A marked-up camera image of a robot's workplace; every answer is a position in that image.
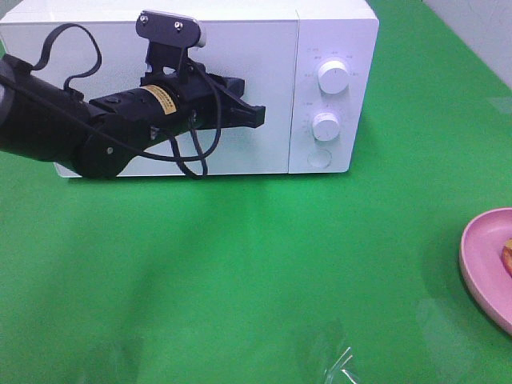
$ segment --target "green surface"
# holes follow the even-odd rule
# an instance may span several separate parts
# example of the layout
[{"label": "green surface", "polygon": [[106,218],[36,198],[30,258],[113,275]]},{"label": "green surface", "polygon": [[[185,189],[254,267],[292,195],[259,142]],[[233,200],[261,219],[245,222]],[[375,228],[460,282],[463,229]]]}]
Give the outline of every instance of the green surface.
[{"label": "green surface", "polygon": [[510,90],[419,1],[371,4],[346,174],[67,181],[0,154],[1,383],[317,384],[347,346],[362,382],[512,380],[458,271],[468,221],[511,205]]}]

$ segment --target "strap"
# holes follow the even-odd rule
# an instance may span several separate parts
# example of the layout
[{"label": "strap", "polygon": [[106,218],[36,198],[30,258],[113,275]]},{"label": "strap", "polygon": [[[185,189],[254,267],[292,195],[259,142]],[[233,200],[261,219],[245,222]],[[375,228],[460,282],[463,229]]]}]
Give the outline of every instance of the strap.
[{"label": "strap", "polygon": [[92,74],[95,74],[99,70],[99,67],[102,65],[102,53],[99,50],[98,44],[96,43],[96,40],[94,40],[94,37],[91,34],[91,32],[89,32],[85,27],[83,27],[79,24],[68,22],[68,23],[62,24],[62,25],[58,26],[57,28],[55,28],[54,30],[52,30],[50,32],[50,34],[46,37],[45,42],[42,45],[41,57],[40,57],[39,61],[32,69],[32,70],[42,70],[48,64],[48,61],[50,60],[51,48],[52,48],[52,45],[54,44],[55,40],[57,39],[57,37],[65,30],[72,28],[74,26],[76,26],[77,28],[80,28],[81,30],[86,32],[87,36],[89,36],[90,40],[92,41],[94,48],[96,49],[96,55],[98,58],[96,59],[96,64],[94,64],[94,66],[87,72],[84,72],[83,74],[75,74],[73,76],[69,76],[64,81],[64,87],[63,87],[64,90],[70,90],[70,81],[72,79],[86,78],[88,76],[91,76]]}]

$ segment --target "yellow label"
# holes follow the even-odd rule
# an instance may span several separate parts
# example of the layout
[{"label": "yellow label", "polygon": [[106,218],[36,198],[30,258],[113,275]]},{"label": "yellow label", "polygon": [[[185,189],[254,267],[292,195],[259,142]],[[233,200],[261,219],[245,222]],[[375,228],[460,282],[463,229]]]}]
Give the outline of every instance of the yellow label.
[{"label": "yellow label", "polygon": [[141,88],[147,90],[158,100],[158,102],[162,106],[164,114],[173,114],[174,112],[176,112],[177,109],[176,105],[173,102],[173,99],[162,88],[153,85],[141,86]]}]

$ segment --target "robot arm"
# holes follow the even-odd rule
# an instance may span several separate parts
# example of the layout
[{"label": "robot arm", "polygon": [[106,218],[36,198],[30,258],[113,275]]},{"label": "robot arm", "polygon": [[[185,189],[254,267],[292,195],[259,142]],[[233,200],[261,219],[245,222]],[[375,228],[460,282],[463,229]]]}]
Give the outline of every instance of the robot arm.
[{"label": "robot arm", "polygon": [[[0,150],[44,162],[58,162],[87,178],[112,178],[135,156],[176,162],[189,176],[197,176],[185,162],[201,161],[217,146],[221,129],[256,128],[264,123],[265,107],[250,106],[240,97],[245,82],[208,74],[203,64],[188,57],[192,46],[204,46],[199,24],[192,18],[153,11],[141,12],[136,22],[139,36],[149,40],[148,71],[140,87],[84,102],[69,87],[75,77],[92,75],[98,62],[84,74],[65,81],[63,89],[32,75],[46,65],[53,41],[64,24],[45,41],[42,58],[32,66],[8,54],[0,60]],[[215,140],[204,151],[196,130],[215,129]],[[182,157],[175,137],[189,131],[197,156]],[[169,140],[173,156],[145,152]]]}]

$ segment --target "white microwave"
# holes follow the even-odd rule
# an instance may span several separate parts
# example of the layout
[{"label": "white microwave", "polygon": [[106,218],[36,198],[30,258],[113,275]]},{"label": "white microwave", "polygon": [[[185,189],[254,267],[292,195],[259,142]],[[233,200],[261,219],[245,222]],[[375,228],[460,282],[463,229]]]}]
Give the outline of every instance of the white microwave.
[{"label": "white microwave", "polygon": [[[0,21],[8,54],[35,63],[56,26],[86,27],[102,52],[102,66],[74,88],[99,98],[138,86],[148,41],[136,34],[142,10],[185,15],[200,22],[206,44],[190,58],[221,76],[242,78],[242,100],[266,108],[264,123],[222,130],[208,157],[210,174],[297,174],[349,169],[370,72],[378,19],[363,0],[24,0]],[[80,30],[59,36],[42,80],[60,86],[94,64],[95,52]],[[198,132],[204,145],[212,130]],[[177,137],[183,154],[194,144]],[[170,153],[167,142],[148,148]],[[190,164],[198,169],[198,162]],[[63,177],[78,176],[57,165]],[[120,176],[181,174],[173,163],[135,157]]]}]

